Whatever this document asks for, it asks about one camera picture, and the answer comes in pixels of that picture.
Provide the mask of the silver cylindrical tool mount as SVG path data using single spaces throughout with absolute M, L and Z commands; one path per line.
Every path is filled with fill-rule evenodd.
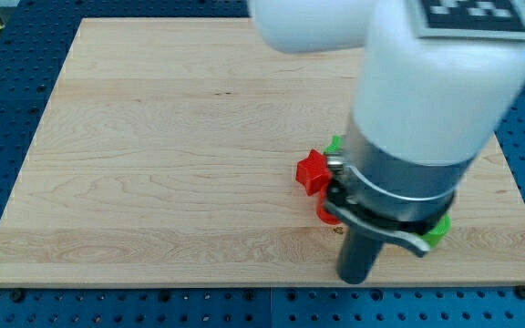
M 378 146 L 350 117 L 341 149 L 326 160 L 333 177 L 324 207 L 348 229 L 423 257 L 431 248 L 421 236 L 448 211 L 471 162 L 403 159 Z

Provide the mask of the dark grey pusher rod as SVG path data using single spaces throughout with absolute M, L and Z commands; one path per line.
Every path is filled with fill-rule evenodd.
M 365 281 L 384 243 L 349 228 L 339 252 L 336 271 L 341 280 L 350 284 Z

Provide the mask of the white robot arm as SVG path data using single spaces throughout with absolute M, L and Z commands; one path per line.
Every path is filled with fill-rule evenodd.
M 324 208 L 348 230 L 339 277 L 363 282 L 385 244 L 424 237 L 525 86 L 524 1 L 251 1 L 262 40 L 291 54 L 362 48 Z

